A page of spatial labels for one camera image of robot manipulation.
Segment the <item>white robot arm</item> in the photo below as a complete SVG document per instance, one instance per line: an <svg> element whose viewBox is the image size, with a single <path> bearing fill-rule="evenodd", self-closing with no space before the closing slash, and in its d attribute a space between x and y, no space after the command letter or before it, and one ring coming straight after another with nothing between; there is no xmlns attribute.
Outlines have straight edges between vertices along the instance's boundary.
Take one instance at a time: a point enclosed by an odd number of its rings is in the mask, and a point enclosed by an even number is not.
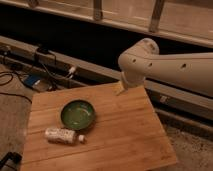
<svg viewBox="0 0 213 171"><path fill-rule="evenodd" d="M213 52L161 55L158 44L144 38L122 52L118 64L128 87L149 78L213 98Z"/></svg>

